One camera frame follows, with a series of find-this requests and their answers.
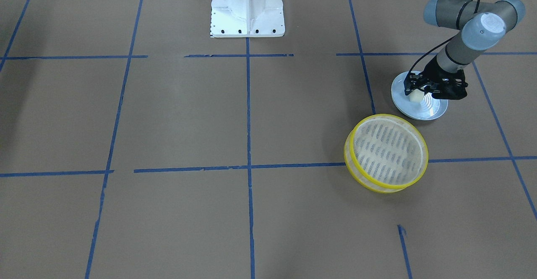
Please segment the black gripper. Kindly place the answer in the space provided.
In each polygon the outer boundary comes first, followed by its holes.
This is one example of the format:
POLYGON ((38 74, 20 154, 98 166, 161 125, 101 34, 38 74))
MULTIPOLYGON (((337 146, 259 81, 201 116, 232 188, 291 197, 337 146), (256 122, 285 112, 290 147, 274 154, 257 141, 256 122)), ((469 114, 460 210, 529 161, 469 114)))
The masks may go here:
POLYGON ((404 79, 405 96, 414 91, 430 93, 433 99, 461 100, 467 97, 467 82, 463 69, 455 72, 446 71, 432 59, 422 71, 422 74, 407 73, 404 79))

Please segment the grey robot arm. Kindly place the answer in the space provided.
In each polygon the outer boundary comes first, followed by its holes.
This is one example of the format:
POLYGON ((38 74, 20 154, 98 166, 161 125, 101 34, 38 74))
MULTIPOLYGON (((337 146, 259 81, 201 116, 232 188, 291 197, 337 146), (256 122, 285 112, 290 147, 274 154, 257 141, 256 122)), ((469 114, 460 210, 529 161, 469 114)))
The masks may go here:
POLYGON ((441 44, 441 51, 420 73, 408 72, 405 96, 420 91, 434 99, 464 99, 468 86, 466 66, 498 44, 525 15, 526 6, 521 0, 430 0, 424 9, 424 21, 458 33, 441 44))

